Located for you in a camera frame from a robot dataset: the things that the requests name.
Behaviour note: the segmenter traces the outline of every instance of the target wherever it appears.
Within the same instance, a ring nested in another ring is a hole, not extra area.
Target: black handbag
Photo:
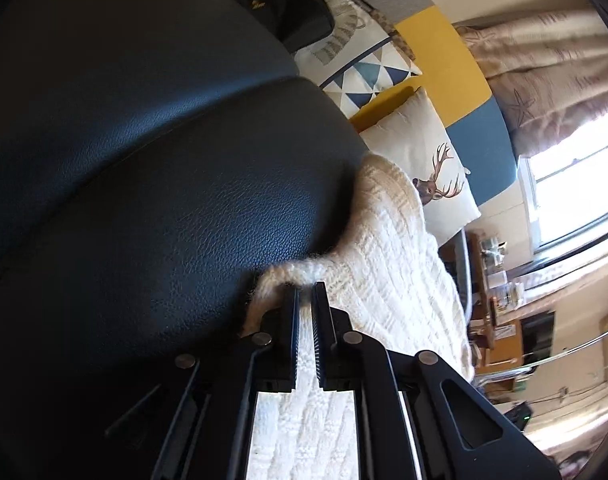
[[[335,20],[325,0],[235,0],[293,54],[330,35]]]

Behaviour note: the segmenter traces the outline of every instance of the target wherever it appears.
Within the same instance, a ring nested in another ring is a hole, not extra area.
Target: blue triangle
[[[362,108],[365,104],[368,104],[373,98],[373,94],[346,94],[347,97],[355,103],[355,106]]]
[[[393,68],[391,66],[384,67],[390,76],[390,80],[394,85],[401,83],[408,77],[408,70],[400,70],[399,68]]]
[[[375,83],[378,81],[380,76],[381,65],[373,65],[373,63],[362,63],[361,61],[355,63],[354,68],[366,81],[366,84],[373,88]]]
[[[337,76],[333,81],[341,88],[344,84],[344,72]]]

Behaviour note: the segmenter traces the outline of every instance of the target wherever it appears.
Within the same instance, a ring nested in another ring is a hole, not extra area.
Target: deer pillow
[[[372,152],[397,164],[411,179],[424,206],[426,230],[438,245],[479,217],[468,170],[424,88],[360,135]]]

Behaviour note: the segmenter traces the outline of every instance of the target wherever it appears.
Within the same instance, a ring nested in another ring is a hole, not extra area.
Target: deer print
[[[453,158],[452,156],[449,156],[449,149],[449,145],[446,142],[437,147],[437,160],[435,159],[435,155],[433,155],[433,173],[431,173],[428,180],[420,180],[418,178],[413,179],[413,185],[420,193],[422,205],[428,204],[431,200],[453,198],[462,192],[464,183],[460,182],[459,175],[455,179],[455,186],[453,190],[450,189],[452,186],[452,180],[449,182],[449,187],[447,187],[446,190],[437,187],[437,177],[440,175],[440,171],[442,170],[442,164],[444,164],[446,160]]]

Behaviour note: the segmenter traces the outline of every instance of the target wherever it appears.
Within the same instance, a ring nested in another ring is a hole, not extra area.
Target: white knit blanket
[[[326,282],[331,306],[388,349],[431,349],[473,377],[462,306],[435,238],[426,232],[415,187],[397,166],[367,155],[348,227],[328,255],[271,267],[249,306],[244,334],[279,304],[276,288]],[[298,377],[291,394],[260,394],[249,480],[357,479],[353,394],[318,386],[310,303],[300,310]]]

